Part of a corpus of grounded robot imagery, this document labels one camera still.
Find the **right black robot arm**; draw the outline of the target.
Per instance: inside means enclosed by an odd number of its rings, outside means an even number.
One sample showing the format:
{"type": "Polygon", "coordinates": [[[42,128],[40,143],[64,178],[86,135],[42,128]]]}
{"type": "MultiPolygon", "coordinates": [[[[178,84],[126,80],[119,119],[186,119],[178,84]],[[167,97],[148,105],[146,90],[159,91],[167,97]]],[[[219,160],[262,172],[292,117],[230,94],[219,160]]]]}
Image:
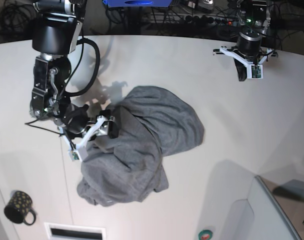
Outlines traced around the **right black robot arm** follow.
{"type": "Polygon", "coordinates": [[[30,115],[35,121],[52,120],[69,139],[81,138],[94,121],[88,116],[88,105],[78,107],[72,97],[85,94],[94,84],[100,67],[97,44],[82,33],[87,1],[33,0],[36,24],[32,48],[39,52],[33,68],[30,115]],[[95,66],[89,83],[77,92],[66,90],[75,74],[68,55],[77,46],[88,44],[95,53],[95,66]]]}

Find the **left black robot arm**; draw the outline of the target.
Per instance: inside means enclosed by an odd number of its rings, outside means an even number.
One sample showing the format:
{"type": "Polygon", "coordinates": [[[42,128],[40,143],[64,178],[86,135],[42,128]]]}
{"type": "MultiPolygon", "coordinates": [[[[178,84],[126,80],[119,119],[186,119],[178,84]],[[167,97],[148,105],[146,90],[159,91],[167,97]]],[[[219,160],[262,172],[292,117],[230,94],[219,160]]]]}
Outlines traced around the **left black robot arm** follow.
{"type": "Polygon", "coordinates": [[[266,0],[238,0],[236,6],[241,31],[234,52],[242,60],[234,60],[238,80],[262,79],[263,63],[272,52],[261,46],[271,22],[268,3],[266,0]]]}

